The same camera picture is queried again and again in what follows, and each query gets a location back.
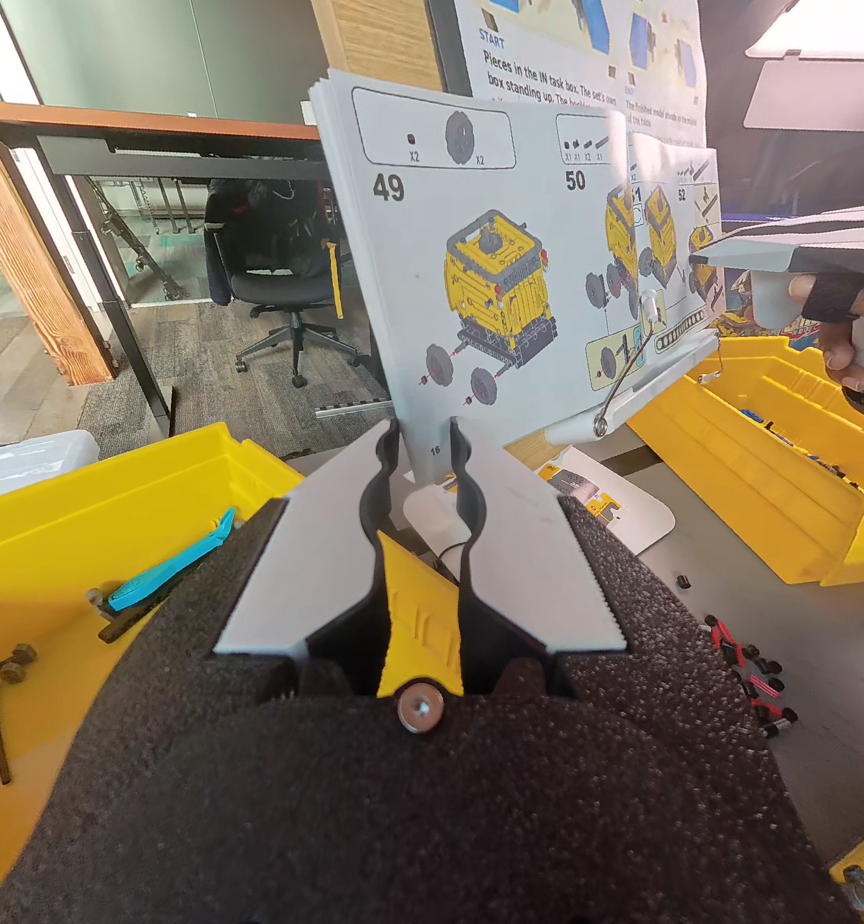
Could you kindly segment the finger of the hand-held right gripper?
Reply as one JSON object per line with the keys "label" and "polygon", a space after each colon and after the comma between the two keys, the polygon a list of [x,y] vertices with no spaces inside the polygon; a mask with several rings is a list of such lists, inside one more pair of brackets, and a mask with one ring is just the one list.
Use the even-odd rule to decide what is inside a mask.
{"label": "finger of the hand-held right gripper", "polygon": [[816,273],[864,274],[864,227],[749,227],[700,248],[692,264]]}
{"label": "finger of the hand-held right gripper", "polygon": [[864,238],[864,205],[743,225],[727,238]]}

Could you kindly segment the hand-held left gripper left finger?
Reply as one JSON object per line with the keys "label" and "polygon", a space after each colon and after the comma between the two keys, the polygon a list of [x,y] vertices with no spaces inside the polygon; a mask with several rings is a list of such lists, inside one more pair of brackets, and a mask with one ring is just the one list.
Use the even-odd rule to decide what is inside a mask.
{"label": "hand-held left gripper left finger", "polygon": [[213,653],[385,660],[392,627],[379,529],[399,450],[398,422],[384,420],[281,498]]}

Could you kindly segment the heap of small lego parts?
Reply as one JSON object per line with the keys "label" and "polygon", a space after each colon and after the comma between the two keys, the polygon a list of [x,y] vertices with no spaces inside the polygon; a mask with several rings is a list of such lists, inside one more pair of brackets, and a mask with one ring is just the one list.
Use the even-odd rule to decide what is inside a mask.
{"label": "heap of small lego parts", "polygon": [[790,447],[792,450],[794,450],[798,455],[808,458],[809,460],[813,461],[816,465],[818,465],[818,466],[820,466],[821,468],[823,468],[823,469],[829,471],[831,474],[837,476],[838,478],[842,479],[843,481],[845,481],[845,482],[851,482],[851,480],[848,478],[848,476],[846,475],[846,473],[845,473],[844,471],[842,471],[842,470],[839,468],[839,466],[832,465],[832,464],[826,462],[821,456],[812,454],[809,450],[805,449],[805,448],[802,447],[801,445],[798,445],[798,444],[796,444],[796,443],[793,443],[793,442],[792,442],[790,439],[788,439],[786,436],[784,436],[784,435],[782,435],[781,433],[779,433],[778,431],[776,431],[776,430],[775,430],[775,423],[774,423],[774,422],[772,422],[772,421],[768,421],[768,422],[765,421],[762,417],[760,417],[760,416],[759,416],[758,414],[756,414],[754,411],[749,410],[749,409],[739,409],[739,413],[742,414],[742,415],[743,415],[744,417],[746,417],[747,419],[753,421],[755,424],[757,424],[757,425],[760,427],[760,429],[762,429],[764,432],[770,433],[775,439],[777,439],[777,440],[778,440],[779,442],[781,442],[782,444],[784,444],[784,445],[786,445],[786,446],[789,446],[789,447]]}

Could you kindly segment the lego instruction booklet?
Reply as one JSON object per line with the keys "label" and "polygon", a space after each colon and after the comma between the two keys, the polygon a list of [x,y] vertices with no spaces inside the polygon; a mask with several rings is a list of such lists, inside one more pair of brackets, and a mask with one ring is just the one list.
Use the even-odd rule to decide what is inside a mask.
{"label": "lego instruction booklet", "polygon": [[331,69],[310,90],[414,476],[453,417],[507,445],[594,440],[716,349],[716,153],[607,108],[451,95]]}

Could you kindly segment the black lego beam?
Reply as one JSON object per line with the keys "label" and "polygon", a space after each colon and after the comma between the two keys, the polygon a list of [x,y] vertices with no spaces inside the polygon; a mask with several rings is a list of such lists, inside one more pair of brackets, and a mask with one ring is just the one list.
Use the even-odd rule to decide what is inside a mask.
{"label": "black lego beam", "polygon": [[111,599],[105,598],[110,609],[114,611],[115,618],[111,622],[106,621],[106,625],[98,633],[98,639],[111,644],[158,607],[163,602],[165,594],[158,590],[143,600],[126,605],[121,610],[115,610]]}

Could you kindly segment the yellow grey sticker sheet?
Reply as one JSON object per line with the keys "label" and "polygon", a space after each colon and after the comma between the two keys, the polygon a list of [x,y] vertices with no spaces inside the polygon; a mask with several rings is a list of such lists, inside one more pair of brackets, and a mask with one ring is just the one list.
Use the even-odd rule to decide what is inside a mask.
{"label": "yellow grey sticker sheet", "polygon": [[607,525],[614,522],[622,509],[611,495],[602,491],[593,481],[572,470],[546,463],[537,474],[559,494],[573,498],[593,517]]}

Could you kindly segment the white light panel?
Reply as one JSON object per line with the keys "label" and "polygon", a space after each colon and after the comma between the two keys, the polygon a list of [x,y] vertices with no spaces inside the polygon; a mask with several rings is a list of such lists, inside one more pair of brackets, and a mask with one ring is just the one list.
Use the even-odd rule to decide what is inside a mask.
{"label": "white light panel", "polygon": [[864,132],[864,1],[788,4],[745,54],[762,63],[746,128]]}

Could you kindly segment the pile of black red pins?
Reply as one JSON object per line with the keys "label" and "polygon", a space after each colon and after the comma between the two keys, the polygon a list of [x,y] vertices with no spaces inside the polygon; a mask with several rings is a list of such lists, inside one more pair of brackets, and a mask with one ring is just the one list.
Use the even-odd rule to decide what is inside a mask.
{"label": "pile of black red pins", "polygon": [[735,606],[706,610],[700,616],[702,637],[738,687],[761,736],[774,741],[786,736],[800,717],[787,699],[783,664],[753,643],[748,621],[738,614]]}

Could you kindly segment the white plastic container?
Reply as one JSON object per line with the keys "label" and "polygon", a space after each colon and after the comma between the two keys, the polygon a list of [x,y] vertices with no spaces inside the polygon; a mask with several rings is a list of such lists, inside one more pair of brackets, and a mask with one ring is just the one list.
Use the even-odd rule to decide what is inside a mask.
{"label": "white plastic container", "polygon": [[73,430],[0,446],[0,496],[99,461],[91,433]]}

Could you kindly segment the black office chair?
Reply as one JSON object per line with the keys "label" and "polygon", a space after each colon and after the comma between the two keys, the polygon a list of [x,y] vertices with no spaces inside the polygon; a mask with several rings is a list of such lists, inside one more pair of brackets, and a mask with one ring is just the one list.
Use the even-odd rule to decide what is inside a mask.
{"label": "black office chair", "polygon": [[308,322],[312,308],[334,308],[343,317],[342,222],[326,181],[293,179],[210,179],[204,216],[207,283],[218,306],[240,301],[250,317],[278,312],[284,326],[240,350],[238,373],[246,360],[288,342],[292,347],[292,386],[302,388],[304,342],[311,340],[346,356],[358,366],[354,346],[341,340],[336,328]]}

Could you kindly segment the printed task sheet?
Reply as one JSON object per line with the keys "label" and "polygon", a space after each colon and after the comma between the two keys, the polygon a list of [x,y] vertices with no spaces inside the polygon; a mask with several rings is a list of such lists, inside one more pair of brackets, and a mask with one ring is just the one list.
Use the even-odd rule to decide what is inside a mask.
{"label": "printed task sheet", "polygon": [[458,1],[472,96],[621,111],[632,131],[706,148],[695,1]]}

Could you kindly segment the dark folded tripod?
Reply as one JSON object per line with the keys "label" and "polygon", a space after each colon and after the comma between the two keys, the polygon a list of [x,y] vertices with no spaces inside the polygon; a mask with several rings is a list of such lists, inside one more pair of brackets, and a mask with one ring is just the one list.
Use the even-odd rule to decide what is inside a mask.
{"label": "dark folded tripod", "polygon": [[102,187],[95,179],[87,178],[92,191],[101,204],[104,224],[103,229],[108,233],[115,234],[121,238],[126,246],[135,252],[137,256],[137,270],[143,271],[149,269],[153,275],[162,283],[163,292],[167,300],[185,299],[188,297],[187,291],[172,275],[163,269],[161,265],[149,253],[144,244],[138,239],[130,226],[126,224],[125,219],[117,212],[111,202],[107,199]]}

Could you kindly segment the wooden pillar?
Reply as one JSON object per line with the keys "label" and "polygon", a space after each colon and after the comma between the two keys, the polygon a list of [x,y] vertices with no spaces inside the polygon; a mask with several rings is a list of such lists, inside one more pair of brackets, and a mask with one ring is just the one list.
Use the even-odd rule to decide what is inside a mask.
{"label": "wooden pillar", "polygon": [[109,348],[17,179],[0,143],[0,271],[67,384],[111,382]]}

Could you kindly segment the wooden stand board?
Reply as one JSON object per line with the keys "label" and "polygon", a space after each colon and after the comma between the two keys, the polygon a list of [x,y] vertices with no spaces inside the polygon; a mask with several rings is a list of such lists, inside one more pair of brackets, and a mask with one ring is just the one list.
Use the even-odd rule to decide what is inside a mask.
{"label": "wooden stand board", "polygon": [[442,90],[422,1],[312,1],[331,68]]}

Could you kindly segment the wood top desk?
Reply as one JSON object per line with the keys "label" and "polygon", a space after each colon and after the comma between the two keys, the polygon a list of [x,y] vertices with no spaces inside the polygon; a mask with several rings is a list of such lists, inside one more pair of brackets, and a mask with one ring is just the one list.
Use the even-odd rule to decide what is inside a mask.
{"label": "wood top desk", "polygon": [[149,440],[172,435],[172,389],[162,389],[143,353],[89,218],[80,179],[300,180],[329,182],[311,126],[0,102],[0,142],[33,151],[69,226],[75,253],[95,287],[149,407]]}

